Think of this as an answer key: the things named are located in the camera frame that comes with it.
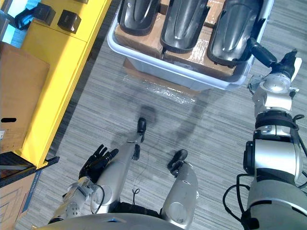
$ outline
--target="yellow shelf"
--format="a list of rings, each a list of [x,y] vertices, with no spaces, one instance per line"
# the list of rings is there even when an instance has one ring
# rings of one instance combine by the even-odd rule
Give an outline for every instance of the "yellow shelf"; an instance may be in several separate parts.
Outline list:
[[[46,155],[111,0],[89,0],[88,4],[73,0],[43,0],[42,3],[52,6],[57,14],[50,27],[34,20],[22,49],[48,62],[50,71],[23,148],[15,151],[37,168],[47,164]],[[82,20],[76,34],[57,26],[63,9],[80,15]]]

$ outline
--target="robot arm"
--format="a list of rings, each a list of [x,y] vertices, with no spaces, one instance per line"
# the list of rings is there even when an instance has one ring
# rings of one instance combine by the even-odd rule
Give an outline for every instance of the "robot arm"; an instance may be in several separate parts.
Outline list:
[[[248,85],[255,104],[255,131],[244,152],[247,174],[237,177],[235,185],[244,229],[306,229],[307,197],[296,185],[302,173],[302,155],[296,118],[292,118],[292,99],[298,89],[291,86],[300,64],[297,51],[284,56],[281,62],[253,39],[251,52],[272,71],[266,77],[253,77]],[[240,176],[253,176],[247,210],[240,199]]]

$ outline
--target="cardboard box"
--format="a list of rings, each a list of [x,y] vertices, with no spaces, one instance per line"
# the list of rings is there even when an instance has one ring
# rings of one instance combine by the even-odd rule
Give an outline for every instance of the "cardboard box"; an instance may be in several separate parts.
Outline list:
[[[210,7],[205,20],[205,26],[213,28],[216,24],[224,6],[225,0],[209,0],[207,6]]]
[[[49,64],[1,42],[0,68],[0,153],[3,153],[22,147]]]
[[[161,14],[166,15],[167,9],[168,9],[168,6],[169,6],[169,1],[170,0],[161,0],[160,11],[159,11]]]
[[[172,83],[170,81],[167,81],[167,80],[161,79],[159,77],[150,75],[148,73],[140,72],[137,69],[135,69],[135,67],[131,64],[131,62],[128,59],[125,60],[124,67],[125,67],[126,73],[131,75],[131,76],[134,76],[134,77],[141,79],[143,81],[148,81],[148,82],[151,82],[151,83],[155,83],[155,84],[164,86],[168,89],[174,90],[176,92],[180,92],[180,93],[187,95],[191,98],[195,97],[196,95],[198,95],[200,93],[199,91],[191,90],[191,89],[189,89],[185,86],[177,85],[177,84]]]
[[[160,36],[164,20],[165,16],[158,13],[152,31],[146,36],[133,36],[127,34],[122,31],[118,25],[115,30],[115,37],[122,46],[127,46],[141,53],[160,59],[163,50],[163,46],[160,43]]]
[[[187,54],[177,54],[166,51],[163,59],[175,65],[219,79],[225,79],[233,75],[235,67],[229,68],[228,66],[215,64],[207,56],[207,48],[209,46],[212,31],[213,29],[211,28],[203,27],[197,44],[191,52]]]
[[[24,216],[39,180],[41,170],[0,189],[0,229],[13,230]]]

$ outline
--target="black cable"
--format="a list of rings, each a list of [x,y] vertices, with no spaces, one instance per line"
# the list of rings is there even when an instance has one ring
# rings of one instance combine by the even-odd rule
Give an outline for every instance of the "black cable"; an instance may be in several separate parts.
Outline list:
[[[240,195],[240,177],[241,176],[250,176],[248,174],[239,174],[238,176],[236,176],[236,197],[238,199],[238,203],[239,203],[239,207],[242,213],[244,213],[244,208],[242,205],[242,200],[241,200],[241,195]]]
[[[101,202],[100,202],[100,204],[99,204],[99,206],[98,206],[96,212],[94,213],[94,212],[91,210],[92,214],[97,214],[98,210],[100,209],[100,207],[102,206],[102,204],[103,204],[103,202],[104,202],[104,199],[105,199],[105,191],[104,191],[104,188],[103,188],[102,186],[98,185],[98,184],[92,184],[91,186],[97,186],[97,187],[99,187],[99,188],[101,189],[102,193],[103,193]]]
[[[304,151],[304,153],[305,153],[305,155],[306,155],[306,157],[307,157],[307,149],[306,149],[306,146],[304,145],[303,140],[301,139],[300,135],[299,135],[298,133],[297,133],[297,135],[298,135],[299,143],[301,144],[302,149],[303,149],[303,151]]]
[[[299,114],[299,115],[294,116],[292,120],[293,120],[293,122],[296,124],[296,121],[297,121],[297,120],[303,119],[304,117],[305,117],[304,115]],[[306,155],[306,157],[307,157],[307,149],[306,149],[306,146],[305,146],[304,143],[303,143],[303,140],[301,139],[301,137],[300,137],[300,135],[299,135],[299,133],[298,133],[298,130],[297,130],[297,136],[298,136],[298,139],[299,139],[299,143],[301,144],[302,149],[303,149],[303,151],[304,151],[304,153],[305,153],[305,155]]]
[[[251,84],[248,84],[248,90],[251,93],[251,95],[254,95],[254,92],[251,90]]]
[[[135,205],[135,202],[134,202],[134,199],[135,199],[135,195],[137,195],[139,192],[140,192],[140,189],[139,188],[137,188],[135,191],[134,190],[132,190],[132,192],[133,192],[133,204]]]
[[[307,178],[307,173],[305,171],[302,171],[302,174]],[[305,188],[307,186],[307,182],[305,182],[304,184],[300,185],[298,188],[302,189]]]
[[[245,187],[247,190],[250,189],[250,187],[248,185],[245,185],[245,184],[239,184],[239,187]],[[241,219],[239,217],[237,217],[235,214],[233,214],[233,212],[230,210],[230,208],[227,206],[226,204],[226,197],[229,193],[230,190],[232,190],[233,188],[237,187],[237,184],[229,187],[226,192],[224,193],[223,195],[223,205],[224,205],[224,208],[226,210],[226,212],[228,212],[233,218],[235,218],[237,221],[239,221],[241,223]]]

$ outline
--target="white plastic container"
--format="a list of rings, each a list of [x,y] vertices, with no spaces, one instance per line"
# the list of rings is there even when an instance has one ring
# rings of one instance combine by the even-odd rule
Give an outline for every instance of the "white plastic container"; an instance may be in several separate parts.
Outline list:
[[[260,18],[266,19],[257,37],[260,42],[268,17],[271,13],[274,0],[264,0],[260,13]],[[141,72],[145,72],[167,81],[186,86],[192,90],[202,91],[208,88],[218,88],[221,90],[235,90],[239,88],[245,81],[251,66],[254,63],[254,56],[243,64],[236,67],[233,76],[227,80],[216,79],[212,76],[198,73],[183,67],[168,63],[166,61],[142,54],[138,51],[121,46],[115,38],[115,30],[117,27],[118,12],[115,15],[111,28],[109,30],[107,41],[110,48],[122,55],[125,55],[132,65]]]

